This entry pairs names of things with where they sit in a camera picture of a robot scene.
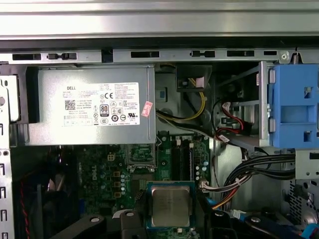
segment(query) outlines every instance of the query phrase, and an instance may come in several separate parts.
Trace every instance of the pink sticker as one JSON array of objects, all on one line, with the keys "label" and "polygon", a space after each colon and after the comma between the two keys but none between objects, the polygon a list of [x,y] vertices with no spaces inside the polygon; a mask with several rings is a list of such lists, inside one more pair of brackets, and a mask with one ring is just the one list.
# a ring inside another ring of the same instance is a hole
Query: pink sticker
[{"label": "pink sticker", "polygon": [[141,115],[148,117],[150,115],[152,106],[153,106],[153,103],[146,101]]}]

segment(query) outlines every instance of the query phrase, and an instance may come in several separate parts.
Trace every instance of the power supply label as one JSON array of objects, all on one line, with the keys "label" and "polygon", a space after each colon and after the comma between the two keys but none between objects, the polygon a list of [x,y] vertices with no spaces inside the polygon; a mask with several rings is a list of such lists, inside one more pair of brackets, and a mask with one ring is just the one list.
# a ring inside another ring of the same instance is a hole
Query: power supply label
[{"label": "power supply label", "polygon": [[140,124],[139,84],[105,83],[65,86],[64,126]]}]

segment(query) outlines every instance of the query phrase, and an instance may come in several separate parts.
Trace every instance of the green circuit board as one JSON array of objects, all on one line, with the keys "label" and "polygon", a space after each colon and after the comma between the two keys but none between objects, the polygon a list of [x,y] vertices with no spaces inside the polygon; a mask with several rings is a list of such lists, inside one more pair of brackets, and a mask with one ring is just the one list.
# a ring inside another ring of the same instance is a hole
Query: green circuit board
[{"label": "green circuit board", "polygon": [[[78,161],[80,215],[111,217],[132,209],[147,181],[210,179],[209,139],[194,135],[158,136],[156,144],[74,146]],[[151,238],[197,238],[190,230],[151,232]]]}]

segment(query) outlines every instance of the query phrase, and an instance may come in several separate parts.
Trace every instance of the dell logo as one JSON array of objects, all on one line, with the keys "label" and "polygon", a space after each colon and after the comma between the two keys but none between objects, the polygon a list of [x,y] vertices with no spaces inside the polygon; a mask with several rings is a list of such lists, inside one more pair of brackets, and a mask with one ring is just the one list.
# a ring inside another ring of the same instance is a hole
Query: dell logo
[{"label": "dell logo", "polygon": [[92,166],[92,180],[94,181],[98,180],[96,171],[97,171],[96,165]]}]

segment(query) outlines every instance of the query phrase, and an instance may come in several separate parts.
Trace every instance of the barcode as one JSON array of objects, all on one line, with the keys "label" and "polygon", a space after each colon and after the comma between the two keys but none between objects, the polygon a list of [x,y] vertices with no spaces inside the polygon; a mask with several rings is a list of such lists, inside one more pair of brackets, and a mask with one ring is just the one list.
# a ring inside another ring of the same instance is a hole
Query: barcode
[{"label": "barcode", "polygon": [[75,110],[75,100],[66,100],[65,101],[65,110],[67,110],[67,111]]}]

